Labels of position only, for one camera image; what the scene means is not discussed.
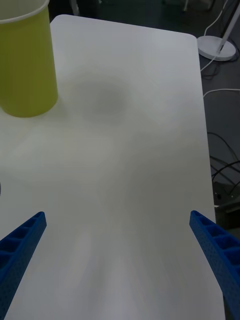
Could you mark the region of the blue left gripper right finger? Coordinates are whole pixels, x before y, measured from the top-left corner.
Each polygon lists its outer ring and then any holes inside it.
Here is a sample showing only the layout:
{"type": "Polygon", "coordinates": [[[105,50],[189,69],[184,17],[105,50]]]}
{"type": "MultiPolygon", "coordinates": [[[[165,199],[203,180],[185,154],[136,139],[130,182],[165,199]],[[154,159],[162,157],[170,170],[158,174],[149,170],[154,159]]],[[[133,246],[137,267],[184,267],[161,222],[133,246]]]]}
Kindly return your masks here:
{"type": "Polygon", "coordinates": [[[232,317],[240,318],[240,241],[219,225],[191,211],[192,229],[220,286],[232,317]]]}

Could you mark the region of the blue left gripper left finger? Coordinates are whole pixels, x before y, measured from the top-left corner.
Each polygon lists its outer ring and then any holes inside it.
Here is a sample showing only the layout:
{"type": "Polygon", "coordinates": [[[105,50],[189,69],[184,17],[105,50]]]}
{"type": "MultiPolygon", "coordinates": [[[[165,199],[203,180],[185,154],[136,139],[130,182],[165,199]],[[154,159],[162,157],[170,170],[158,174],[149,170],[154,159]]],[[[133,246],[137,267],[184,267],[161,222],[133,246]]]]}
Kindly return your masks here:
{"type": "Polygon", "coordinates": [[[34,251],[47,227],[40,211],[0,241],[0,319],[8,312],[34,251]]]}

